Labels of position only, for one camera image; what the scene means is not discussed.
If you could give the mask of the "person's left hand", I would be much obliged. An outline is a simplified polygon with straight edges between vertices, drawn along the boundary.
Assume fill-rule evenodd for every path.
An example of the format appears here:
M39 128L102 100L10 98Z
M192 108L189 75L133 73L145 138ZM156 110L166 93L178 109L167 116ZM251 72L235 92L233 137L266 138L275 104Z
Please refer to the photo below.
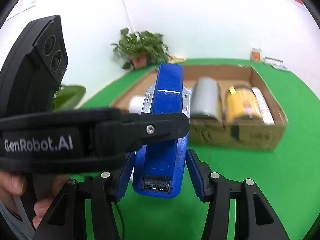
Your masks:
M55 176L51 190L44 195L45 197L43 199L35 203L35 216L33 218L33 225L35 228L38 228L54 198L69 179L70 175L66 174ZM22 196L25 193L26 188L27 179L25 176L1 170L1 201L9 211L17 217L19 217L20 214L14 202L13 195Z

